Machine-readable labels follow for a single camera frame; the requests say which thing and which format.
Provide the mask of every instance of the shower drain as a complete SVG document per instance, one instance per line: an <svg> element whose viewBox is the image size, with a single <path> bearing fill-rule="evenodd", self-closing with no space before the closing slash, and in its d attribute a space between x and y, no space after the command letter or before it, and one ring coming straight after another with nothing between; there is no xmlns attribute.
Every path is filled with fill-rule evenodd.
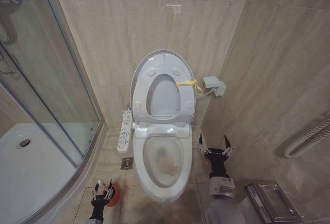
<svg viewBox="0 0 330 224"><path fill-rule="evenodd" d="M121 170L130 170L133 168L133 157L123 158Z"/></svg>
<svg viewBox="0 0 330 224"><path fill-rule="evenodd" d="M27 145L29 145L31 143L30 139L26 139L26 140L22 140L20 143L17 144L17 148L24 148Z"/></svg>

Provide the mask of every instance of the wall socket box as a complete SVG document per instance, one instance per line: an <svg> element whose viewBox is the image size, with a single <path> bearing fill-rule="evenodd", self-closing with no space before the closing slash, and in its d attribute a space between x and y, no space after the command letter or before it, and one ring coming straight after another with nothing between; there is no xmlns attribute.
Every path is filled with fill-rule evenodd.
<svg viewBox="0 0 330 224"><path fill-rule="evenodd" d="M212 91L215 93L216 97L222 96L226 90L225 84L220 81L215 76L208 76L204 77L204 87L205 88L212 88Z"/></svg>

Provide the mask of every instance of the yellow tape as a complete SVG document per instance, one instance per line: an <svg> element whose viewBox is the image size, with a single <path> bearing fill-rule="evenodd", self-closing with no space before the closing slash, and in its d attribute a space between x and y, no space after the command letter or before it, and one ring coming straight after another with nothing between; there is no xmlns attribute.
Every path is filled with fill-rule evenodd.
<svg viewBox="0 0 330 224"><path fill-rule="evenodd" d="M177 87L179 87L179 86L193 86L193 85L196 85L196 87L197 87L197 89L198 89L198 91L200 91L201 93L197 93L196 95L197 96L201 96L201 95L203 95L203 90L201 89L201 87L199 87L198 85L197 85L197 80L193 80L193 81L187 81L187 82L183 82L183 83L176 83L176 86Z"/></svg>

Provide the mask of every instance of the robotic arm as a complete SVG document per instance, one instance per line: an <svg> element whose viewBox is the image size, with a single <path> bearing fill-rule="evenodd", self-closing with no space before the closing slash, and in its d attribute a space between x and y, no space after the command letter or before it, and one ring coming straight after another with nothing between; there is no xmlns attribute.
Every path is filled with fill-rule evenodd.
<svg viewBox="0 0 330 224"><path fill-rule="evenodd" d="M212 196L228 196L233 197L233 191L235 189L234 180L226 173L224 162L233 153L234 148L231 148L230 142L226 136L224 136L226 149L207 148L203 145L202 134L200 136L198 149L203 153L204 157L211 162L211 173L209 175L210 194Z"/></svg>

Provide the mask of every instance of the toilet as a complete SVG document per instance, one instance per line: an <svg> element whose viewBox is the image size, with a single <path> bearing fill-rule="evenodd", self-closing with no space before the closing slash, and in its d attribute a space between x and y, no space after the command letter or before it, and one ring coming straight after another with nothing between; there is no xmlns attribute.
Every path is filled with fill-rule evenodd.
<svg viewBox="0 0 330 224"><path fill-rule="evenodd" d="M154 51L138 65L130 88L133 152L139 181L155 201L175 201L191 170L191 122L196 88L188 64L177 53Z"/></svg>

